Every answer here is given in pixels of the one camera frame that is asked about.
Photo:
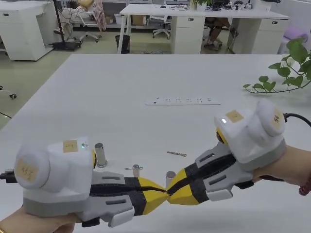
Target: black tripod stand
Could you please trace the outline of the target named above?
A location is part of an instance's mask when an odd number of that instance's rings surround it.
[[[58,23],[58,26],[59,26],[60,35],[62,37],[62,41],[61,42],[52,43],[53,48],[55,50],[61,50],[61,51],[75,51],[78,47],[81,47],[81,42],[68,42],[68,41],[65,41],[64,34],[63,34],[63,29],[62,29],[62,25],[61,25],[61,22],[60,22],[59,13],[58,13],[57,5],[56,5],[56,0],[53,0],[53,2],[54,2],[54,7],[55,7],[55,12],[56,12],[57,23]]]

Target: power strip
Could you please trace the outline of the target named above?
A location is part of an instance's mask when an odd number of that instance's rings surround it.
[[[212,98],[156,98],[149,100],[146,105],[220,105],[220,102]]]

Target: human hand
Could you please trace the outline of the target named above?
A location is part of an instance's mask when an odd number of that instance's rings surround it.
[[[75,214],[57,217],[36,217],[23,207],[0,222],[6,233],[72,233],[74,224],[81,222]]]
[[[272,164],[254,171],[254,181],[269,175],[287,183],[303,186],[311,173],[311,152],[288,146],[284,155]]]

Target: white motor housing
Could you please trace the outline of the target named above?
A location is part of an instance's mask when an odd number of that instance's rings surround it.
[[[255,111],[233,110],[214,119],[217,131],[245,170],[277,160],[285,152],[283,113],[266,99]]]
[[[36,216],[81,212],[89,197],[93,157],[86,137],[48,146],[23,145],[14,169],[24,207]]]

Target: bracelet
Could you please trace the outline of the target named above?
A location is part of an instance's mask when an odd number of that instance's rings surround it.
[[[309,176],[306,184],[301,186],[299,189],[299,194],[302,196],[306,196],[311,191],[311,175]]]

